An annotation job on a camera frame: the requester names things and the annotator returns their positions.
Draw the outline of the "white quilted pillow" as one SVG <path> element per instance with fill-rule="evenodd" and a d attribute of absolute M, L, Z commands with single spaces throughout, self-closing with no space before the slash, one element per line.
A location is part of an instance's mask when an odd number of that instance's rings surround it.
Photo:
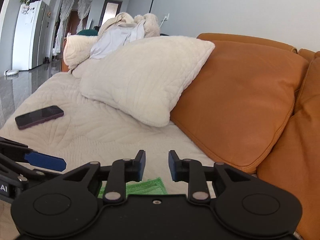
<path fill-rule="evenodd" d="M 167 126 L 182 92 L 197 77 L 215 44 L 159 36 L 129 43 L 85 71 L 81 94 L 153 127 Z"/>

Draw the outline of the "left orange back cushion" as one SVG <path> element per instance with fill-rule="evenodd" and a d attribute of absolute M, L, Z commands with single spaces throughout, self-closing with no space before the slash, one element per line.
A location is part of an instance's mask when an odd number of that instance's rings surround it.
<path fill-rule="evenodd" d="M 283 132 L 308 65 L 287 50 L 215 41 L 170 118 L 213 161 L 254 173 Z"/>

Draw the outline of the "right orange back cushion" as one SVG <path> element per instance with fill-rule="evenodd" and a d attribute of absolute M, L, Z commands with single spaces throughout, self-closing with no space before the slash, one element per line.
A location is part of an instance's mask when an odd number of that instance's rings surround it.
<path fill-rule="evenodd" d="M 319 58 L 310 63 L 294 114 L 258 166 L 258 177 L 299 199 L 297 231 L 304 239 L 319 239 Z"/>

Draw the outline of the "dark smartphone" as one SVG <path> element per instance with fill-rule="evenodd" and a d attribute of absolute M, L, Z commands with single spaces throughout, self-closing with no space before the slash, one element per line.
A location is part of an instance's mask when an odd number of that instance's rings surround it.
<path fill-rule="evenodd" d="M 15 122 L 18 129 L 23 130 L 62 116 L 64 116 L 64 111 L 53 105 L 17 116 Z"/>

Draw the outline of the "pile of light clothes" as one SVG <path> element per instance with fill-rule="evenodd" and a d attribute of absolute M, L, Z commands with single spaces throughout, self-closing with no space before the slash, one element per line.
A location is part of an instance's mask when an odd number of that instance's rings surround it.
<path fill-rule="evenodd" d="M 147 13 L 132 17 L 121 12 L 100 27 L 97 41 L 90 50 L 90 58 L 102 59 L 128 43 L 159 35 L 160 27 L 156 15 Z"/>

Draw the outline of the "green microfiber towel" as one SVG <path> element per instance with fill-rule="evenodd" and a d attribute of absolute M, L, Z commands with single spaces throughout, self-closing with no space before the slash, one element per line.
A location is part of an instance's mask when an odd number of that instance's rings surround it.
<path fill-rule="evenodd" d="M 135 195 L 166 195 L 167 190 L 161 178 L 156 178 L 138 183 L 126 184 L 126 196 Z"/>

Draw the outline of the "white robot vacuum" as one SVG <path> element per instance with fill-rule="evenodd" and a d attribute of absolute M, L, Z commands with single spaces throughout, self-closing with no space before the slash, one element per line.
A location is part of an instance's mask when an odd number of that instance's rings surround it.
<path fill-rule="evenodd" d="M 11 69 L 11 70 L 6 70 L 4 72 L 4 76 L 15 76 L 19 73 L 19 70 Z"/>

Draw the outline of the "orange leather sofa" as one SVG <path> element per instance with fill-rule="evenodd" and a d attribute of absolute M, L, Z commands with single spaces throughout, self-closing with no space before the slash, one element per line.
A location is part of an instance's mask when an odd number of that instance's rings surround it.
<path fill-rule="evenodd" d="M 210 159 L 294 194 L 298 233 L 319 239 L 319 53 L 241 35 L 199 39 L 215 49 L 171 121 Z"/>

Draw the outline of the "white lace curtains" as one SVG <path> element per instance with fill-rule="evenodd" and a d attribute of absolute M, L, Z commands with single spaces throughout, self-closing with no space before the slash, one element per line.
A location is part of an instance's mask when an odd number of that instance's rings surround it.
<path fill-rule="evenodd" d="M 54 35 L 52 55 L 62 53 L 63 41 L 86 28 L 93 0 L 61 0 Z"/>

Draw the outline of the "orange cushion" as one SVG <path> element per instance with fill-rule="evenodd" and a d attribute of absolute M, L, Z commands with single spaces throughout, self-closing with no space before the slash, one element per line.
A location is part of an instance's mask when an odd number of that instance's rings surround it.
<path fill-rule="evenodd" d="M 319 239 L 319 58 L 310 63 L 294 114 L 258 166 L 258 177 L 299 199 L 297 231 L 304 239 Z"/>
<path fill-rule="evenodd" d="M 308 65 L 287 50 L 215 41 L 170 118 L 213 161 L 254 173 L 283 132 Z"/>

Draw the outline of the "dark green velvet pillow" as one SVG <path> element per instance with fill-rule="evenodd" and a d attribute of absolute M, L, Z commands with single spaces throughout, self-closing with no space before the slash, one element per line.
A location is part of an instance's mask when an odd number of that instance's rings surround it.
<path fill-rule="evenodd" d="M 82 36 L 97 36 L 98 31 L 94 29 L 84 29 L 80 32 L 77 33 L 77 35 L 82 35 Z"/>

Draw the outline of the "white refrigerator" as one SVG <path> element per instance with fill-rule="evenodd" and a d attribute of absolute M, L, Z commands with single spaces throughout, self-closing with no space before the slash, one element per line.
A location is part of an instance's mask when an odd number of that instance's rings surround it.
<path fill-rule="evenodd" d="M 12 49 L 13 69 L 28 71 L 44 63 L 48 12 L 49 8 L 42 0 L 21 5 Z"/>

